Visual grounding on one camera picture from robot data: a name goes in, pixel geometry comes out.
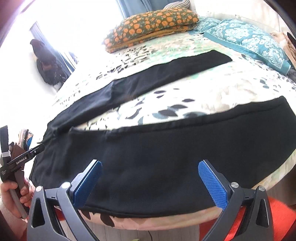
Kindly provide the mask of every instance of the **strap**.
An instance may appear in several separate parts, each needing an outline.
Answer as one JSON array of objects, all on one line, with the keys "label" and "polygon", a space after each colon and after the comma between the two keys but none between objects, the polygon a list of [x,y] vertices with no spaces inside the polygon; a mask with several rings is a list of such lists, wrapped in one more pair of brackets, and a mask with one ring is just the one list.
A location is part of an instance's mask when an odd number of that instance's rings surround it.
[{"label": "strap", "polygon": [[8,147],[8,127],[4,126],[0,128],[0,144],[2,152],[3,164],[7,164],[11,161],[9,147]]},{"label": "strap", "polygon": [[288,38],[291,40],[292,44],[294,45],[294,47],[296,48],[296,39],[288,32],[287,33]]},{"label": "strap", "polygon": [[3,240],[11,240],[11,241],[19,240],[16,237],[16,235],[13,233],[11,228],[9,227],[1,211],[0,211],[0,234],[1,234],[1,239]]}]

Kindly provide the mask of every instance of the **black pants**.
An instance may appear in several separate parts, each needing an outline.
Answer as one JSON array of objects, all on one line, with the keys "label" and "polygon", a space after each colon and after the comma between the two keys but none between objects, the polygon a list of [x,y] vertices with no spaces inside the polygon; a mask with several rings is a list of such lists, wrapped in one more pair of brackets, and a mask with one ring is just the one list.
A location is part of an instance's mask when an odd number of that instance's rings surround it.
[{"label": "black pants", "polygon": [[178,58],[165,64],[154,65],[139,73],[114,80],[102,89],[82,97],[59,113],[48,123],[42,142],[151,90],[230,61],[232,59],[228,56],[212,50],[197,56]]},{"label": "black pants", "polygon": [[117,217],[192,213],[214,206],[197,170],[208,159],[228,181],[252,188],[296,149],[296,116],[286,99],[112,131],[72,128],[37,156],[34,185],[55,188],[97,159],[103,174],[84,210]]}]

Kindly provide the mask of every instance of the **red fabric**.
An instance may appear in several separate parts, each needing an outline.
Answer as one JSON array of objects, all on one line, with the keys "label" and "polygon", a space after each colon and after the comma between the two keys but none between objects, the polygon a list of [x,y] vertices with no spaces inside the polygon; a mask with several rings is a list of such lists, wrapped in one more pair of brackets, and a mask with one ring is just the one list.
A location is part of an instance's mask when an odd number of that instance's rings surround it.
[{"label": "red fabric", "polygon": [[59,219],[60,221],[64,221],[64,220],[65,220],[65,217],[64,217],[62,211],[59,210],[59,209],[57,209],[57,208],[55,208],[55,211],[56,211],[56,214],[57,214],[58,219]]},{"label": "red fabric", "polygon": [[[268,197],[268,199],[269,199],[272,219],[274,223],[274,241],[281,241],[286,235],[286,233],[289,231],[289,229],[291,228],[292,224],[295,222],[296,212],[293,211],[292,209],[289,209],[285,204],[283,204],[278,200],[275,200],[271,197]],[[245,208],[242,207],[224,241],[230,241],[234,237],[239,227],[239,224],[243,218],[244,211],[245,211]],[[212,220],[212,221],[200,224],[200,240],[204,238],[204,236],[210,230],[210,228],[212,227],[215,221],[216,220]]]}]

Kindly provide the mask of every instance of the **hand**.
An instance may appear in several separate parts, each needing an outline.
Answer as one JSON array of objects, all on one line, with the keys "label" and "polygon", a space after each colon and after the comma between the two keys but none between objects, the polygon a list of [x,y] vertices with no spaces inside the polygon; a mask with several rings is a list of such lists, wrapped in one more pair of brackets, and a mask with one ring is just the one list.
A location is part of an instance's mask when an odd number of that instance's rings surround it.
[{"label": "hand", "polygon": [[[20,194],[22,197],[20,198],[20,202],[25,206],[29,207],[31,205],[33,192],[29,190],[29,181],[27,178],[24,179],[25,186],[20,190]],[[9,189],[16,189],[17,183],[12,181],[6,181],[1,184],[1,195],[4,206],[17,218],[21,217],[19,210],[17,209],[11,195]]]}]

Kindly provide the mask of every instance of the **bed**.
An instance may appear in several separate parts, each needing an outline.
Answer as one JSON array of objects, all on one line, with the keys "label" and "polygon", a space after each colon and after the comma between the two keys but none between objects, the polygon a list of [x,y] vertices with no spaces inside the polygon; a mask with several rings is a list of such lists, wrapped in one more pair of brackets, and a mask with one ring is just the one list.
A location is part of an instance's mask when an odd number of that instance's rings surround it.
[{"label": "bed", "polygon": [[[260,19],[256,18],[252,20],[252,24],[255,21],[259,22],[258,27],[265,25],[265,30],[269,28],[279,31],[288,30],[277,13],[263,1],[252,3],[257,6],[260,3],[262,9],[268,8],[270,13],[268,19],[260,23]],[[201,15],[199,5],[200,1],[196,1],[196,11]],[[203,15],[224,19],[223,14],[228,14],[223,13],[222,10],[220,13],[222,13],[220,17],[217,17],[217,12],[210,14],[205,11]],[[266,25],[268,20],[274,18],[277,18],[279,23],[277,26]],[[293,113],[296,113],[296,84],[289,77],[260,60],[224,47],[196,31],[189,31],[153,39],[112,54],[103,53],[102,59],[105,64],[100,65],[99,68],[96,62],[78,66],[78,69],[55,96],[48,115],[44,117],[44,129],[41,133],[45,133],[46,124],[59,113],[72,106],[73,103],[79,103],[83,97],[103,88],[113,80],[131,76],[158,64],[168,63],[182,57],[197,56],[211,50],[229,56],[232,61],[153,89],[75,126],[75,131],[85,133],[87,131],[90,133],[92,131],[113,131],[200,118],[224,113],[248,103],[267,102],[281,96],[285,97]],[[293,168],[295,163],[296,150],[294,148],[294,151],[289,153],[278,168],[261,178],[260,182],[254,183],[253,188],[258,185],[263,185],[267,190],[272,188]],[[38,180],[36,175],[33,177],[34,184],[44,185],[41,180],[42,177]],[[207,222],[217,218],[221,210],[210,207],[197,212],[144,218],[109,215],[108,212],[98,211],[82,210],[80,212],[86,220],[118,229],[162,230]]]}]

